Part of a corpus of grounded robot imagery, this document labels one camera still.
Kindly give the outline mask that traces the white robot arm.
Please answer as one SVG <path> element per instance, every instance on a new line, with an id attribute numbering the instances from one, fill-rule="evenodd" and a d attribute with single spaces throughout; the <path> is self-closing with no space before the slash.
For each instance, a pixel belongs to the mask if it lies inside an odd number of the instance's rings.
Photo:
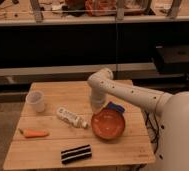
<path id="1" fill-rule="evenodd" d="M 163 126 L 157 152 L 159 171 L 189 171 L 189 91 L 170 94 L 123 84 L 113 80 L 108 68 L 90 75 L 88 85 L 94 112 L 103 107 L 110 94 L 158 115 Z"/>

